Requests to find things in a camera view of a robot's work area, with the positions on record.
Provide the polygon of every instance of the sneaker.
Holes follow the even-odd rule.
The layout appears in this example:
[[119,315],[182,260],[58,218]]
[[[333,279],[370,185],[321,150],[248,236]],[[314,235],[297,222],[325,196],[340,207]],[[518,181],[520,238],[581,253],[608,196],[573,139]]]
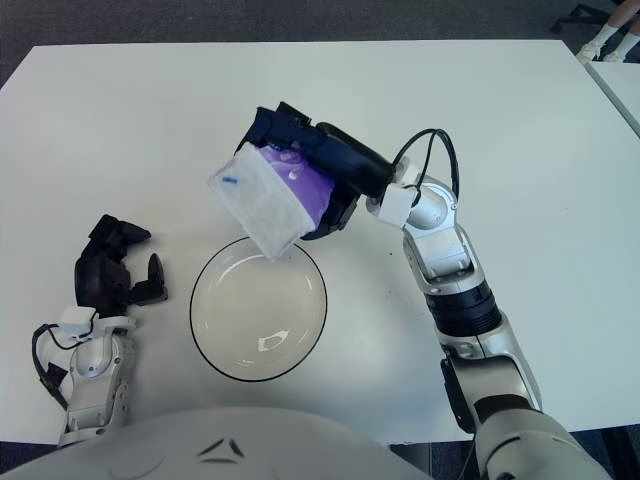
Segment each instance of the sneaker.
[[620,55],[618,52],[614,50],[609,55],[604,57],[602,61],[609,62],[609,63],[622,63],[624,62],[624,59],[625,59],[625,55]]
[[581,64],[586,65],[591,60],[594,60],[600,56],[601,48],[601,44],[595,43],[593,41],[585,43],[576,55],[576,58]]

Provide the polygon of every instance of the black cable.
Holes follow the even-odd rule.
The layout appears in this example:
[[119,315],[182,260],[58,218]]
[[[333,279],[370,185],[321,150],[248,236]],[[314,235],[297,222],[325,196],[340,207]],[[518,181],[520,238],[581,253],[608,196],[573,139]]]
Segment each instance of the black cable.
[[45,371],[44,367],[40,363],[40,359],[38,358],[38,339],[44,332],[48,331],[50,328],[52,328],[50,325],[45,324],[40,326],[35,332],[33,332],[33,336],[31,337],[31,358],[33,359],[33,366],[36,369],[40,383],[44,385],[49,394],[54,398],[56,402],[58,402],[58,405],[60,405],[63,410],[66,410],[69,404],[62,396],[62,393],[60,393],[60,391],[57,389],[57,387],[49,382],[49,379],[47,378],[47,372]]
[[462,480],[464,478],[464,473],[467,471],[469,460],[471,460],[471,457],[473,456],[473,451],[475,450],[475,448],[476,448],[476,436],[474,435],[473,439],[471,440],[471,446],[469,447],[469,453],[467,453],[467,458],[462,464],[462,469],[460,470],[460,474],[458,475],[457,480]]
[[433,132],[435,132],[434,128],[427,128],[425,130],[422,130],[422,131],[416,133],[413,137],[411,137],[407,141],[407,143],[405,143],[404,146],[400,149],[400,151],[396,155],[396,158],[393,159],[392,165],[394,167],[396,165],[398,165],[398,163],[402,159],[402,156],[405,154],[405,152],[407,150],[409,150],[409,147],[411,147],[411,145],[413,145],[417,140],[419,140],[420,138],[424,137],[425,135],[429,135],[430,133],[433,133]]
[[447,155],[449,156],[449,164],[450,164],[450,168],[451,168],[451,190],[453,191],[453,194],[456,196],[456,198],[460,197],[460,171],[458,169],[458,158],[456,156],[456,151],[453,148],[453,142],[451,141],[451,138],[449,137],[447,132],[445,132],[444,130],[441,130],[439,128],[427,128],[425,130],[422,130],[422,131],[416,133],[400,149],[400,151],[398,152],[396,157],[393,159],[393,165],[394,166],[397,165],[400,162],[400,160],[402,159],[402,156],[406,153],[406,151],[417,140],[419,140],[420,138],[424,137],[425,135],[431,135],[431,137],[429,138],[429,145],[427,147],[427,155],[426,155],[426,158],[424,160],[424,165],[422,167],[422,171],[420,173],[420,177],[419,177],[418,181],[416,182],[416,184],[413,185],[418,190],[418,196],[416,197],[416,200],[414,200],[414,206],[420,200],[420,185],[422,185],[424,177],[425,177],[425,175],[427,173],[427,167],[429,166],[429,160],[431,158],[431,149],[433,147],[433,141],[435,140],[435,137],[438,137],[442,141],[442,143],[443,143],[443,145],[444,145],[444,147],[445,147],[445,149],[447,151]]
[[[95,315],[93,317],[91,317],[91,320],[90,320],[90,325],[91,326],[89,328],[89,331],[86,332],[86,333],[83,333],[81,335],[78,335],[78,338],[86,338],[86,337],[88,337],[89,335],[91,335],[93,333],[93,319],[94,318],[95,318]],[[73,345],[69,345],[69,346],[61,345],[60,342],[58,342],[58,339],[56,338],[56,336],[53,334],[53,329],[54,328],[58,328],[58,327],[59,327],[59,325],[57,323],[46,323],[46,324],[41,325],[40,327],[38,327],[36,329],[36,331],[33,332],[33,335],[31,337],[31,358],[33,360],[33,366],[36,369],[36,373],[38,374],[38,378],[40,379],[40,383],[42,383],[44,385],[44,387],[51,394],[51,396],[55,399],[55,401],[58,402],[58,404],[64,410],[66,410],[67,407],[68,407],[67,401],[62,396],[62,393],[60,393],[60,391],[58,390],[58,387],[53,385],[53,384],[51,384],[49,378],[47,377],[46,370],[44,369],[44,367],[40,363],[40,359],[38,358],[38,340],[44,334],[44,332],[49,332],[49,335],[51,336],[51,340],[53,340],[53,343],[55,343],[56,346],[58,348],[60,348],[61,350],[72,350],[72,349],[76,348],[78,345],[80,345],[81,343],[84,343],[84,342],[76,342]]]

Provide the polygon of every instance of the person's leg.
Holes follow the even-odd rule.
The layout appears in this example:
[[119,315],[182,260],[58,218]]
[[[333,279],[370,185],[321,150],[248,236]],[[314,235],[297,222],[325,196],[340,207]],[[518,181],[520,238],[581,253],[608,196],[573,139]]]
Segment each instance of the person's leg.
[[618,5],[618,8],[614,10],[609,17],[609,20],[607,20],[607,23],[604,24],[593,40],[586,43],[576,55],[580,63],[584,65],[598,57],[600,55],[600,49],[605,42],[609,40],[611,35],[616,33],[622,25],[631,20],[631,17],[633,17],[639,10],[640,0],[626,0]]
[[631,17],[633,17],[638,10],[640,10],[640,0],[627,0],[626,2],[622,2],[618,5],[618,8],[613,11],[609,20],[607,20],[607,25],[618,29],[631,20]]
[[609,55],[604,57],[605,62],[624,62],[624,59],[633,47],[640,41],[640,18],[636,20],[631,28],[629,29],[629,33],[627,33],[618,48],[616,48]]

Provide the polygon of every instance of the purple packaging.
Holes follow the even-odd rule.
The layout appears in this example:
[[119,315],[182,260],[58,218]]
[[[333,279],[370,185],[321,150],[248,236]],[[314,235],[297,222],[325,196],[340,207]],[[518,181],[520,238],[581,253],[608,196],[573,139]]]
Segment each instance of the purple packaging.
[[329,206],[335,182],[313,168],[300,152],[271,146],[259,149],[271,168],[287,184],[305,208],[316,228]]

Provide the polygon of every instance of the white sock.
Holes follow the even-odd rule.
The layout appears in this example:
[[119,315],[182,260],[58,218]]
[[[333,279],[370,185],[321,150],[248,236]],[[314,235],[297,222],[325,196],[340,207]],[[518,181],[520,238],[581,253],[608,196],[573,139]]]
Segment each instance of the white sock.
[[617,31],[618,31],[618,27],[612,27],[608,23],[605,23],[602,27],[602,30],[600,30],[598,32],[598,35],[596,35],[591,41],[598,45],[604,45],[605,42],[609,40],[611,35],[613,35]]
[[636,46],[636,43],[640,41],[640,37],[638,35],[634,35],[633,33],[627,33],[618,48],[616,48],[616,53],[621,57],[626,57],[629,50]]

